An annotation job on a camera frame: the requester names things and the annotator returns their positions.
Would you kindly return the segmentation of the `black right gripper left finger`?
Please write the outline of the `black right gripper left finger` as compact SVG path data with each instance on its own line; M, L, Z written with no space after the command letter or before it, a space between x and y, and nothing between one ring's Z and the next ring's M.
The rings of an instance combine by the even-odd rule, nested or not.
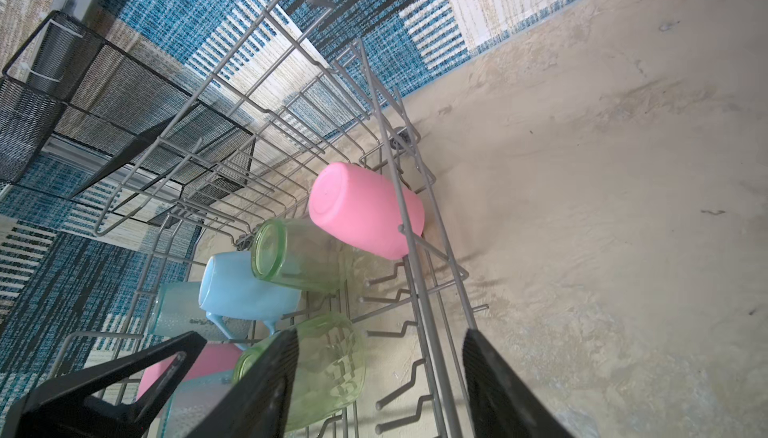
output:
M283 436L298 359L298 333L295 330L278 333L261 357L189 435Z

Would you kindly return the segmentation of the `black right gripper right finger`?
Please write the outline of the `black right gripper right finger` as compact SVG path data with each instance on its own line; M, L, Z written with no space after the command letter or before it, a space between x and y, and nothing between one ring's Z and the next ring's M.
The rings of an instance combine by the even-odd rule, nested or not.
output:
M462 346L468 405L477 437L569 437L478 330Z

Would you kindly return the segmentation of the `magenta pink cup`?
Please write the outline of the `magenta pink cup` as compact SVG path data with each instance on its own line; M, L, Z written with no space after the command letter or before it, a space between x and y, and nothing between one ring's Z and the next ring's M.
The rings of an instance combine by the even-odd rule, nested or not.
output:
M184 381L196 379L235 368L243 351L235 344L207 344L198 356ZM144 370L136 399L139 399L171 365L173 357L155 363Z

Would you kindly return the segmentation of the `light blue mug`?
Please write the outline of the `light blue mug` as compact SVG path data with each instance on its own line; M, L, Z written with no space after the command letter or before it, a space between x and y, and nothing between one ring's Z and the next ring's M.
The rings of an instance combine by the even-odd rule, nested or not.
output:
M199 307L206 318L230 340L239 337L225 323L226 318L260 321L270 334L285 315L298 309L301 292L257 278L248 251L211 256L200 284Z

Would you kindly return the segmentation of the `teal translucent cup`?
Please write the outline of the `teal translucent cup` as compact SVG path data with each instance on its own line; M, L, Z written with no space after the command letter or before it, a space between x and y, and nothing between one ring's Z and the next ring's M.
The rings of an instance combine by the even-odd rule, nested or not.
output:
M225 335L199 307L200 282L163 284L156 295L147 332L172 338L188 331L199 333L208 341L225 341Z

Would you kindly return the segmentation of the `green translucent cup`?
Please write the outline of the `green translucent cup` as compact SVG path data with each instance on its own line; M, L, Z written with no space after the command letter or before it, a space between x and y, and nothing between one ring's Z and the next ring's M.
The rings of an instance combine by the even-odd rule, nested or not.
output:
M333 293L354 277L355 249L309 219L265 221L250 254L257 278L301 291Z

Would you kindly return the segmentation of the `pink plastic cup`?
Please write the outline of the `pink plastic cup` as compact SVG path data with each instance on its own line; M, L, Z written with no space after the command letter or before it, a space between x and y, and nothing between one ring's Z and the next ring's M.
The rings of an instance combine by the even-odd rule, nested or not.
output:
M309 196L311 221L338 240L396 261L409 253L399 231L402 217L394 184L348 163L332 163L315 179Z

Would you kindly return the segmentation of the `black mesh shelf unit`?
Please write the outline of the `black mesh shelf unit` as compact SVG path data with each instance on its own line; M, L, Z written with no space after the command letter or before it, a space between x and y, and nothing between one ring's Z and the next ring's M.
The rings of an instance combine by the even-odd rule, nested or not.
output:
M244 225L245 122L80 21L48 14L1 72L1 180L126 224Z

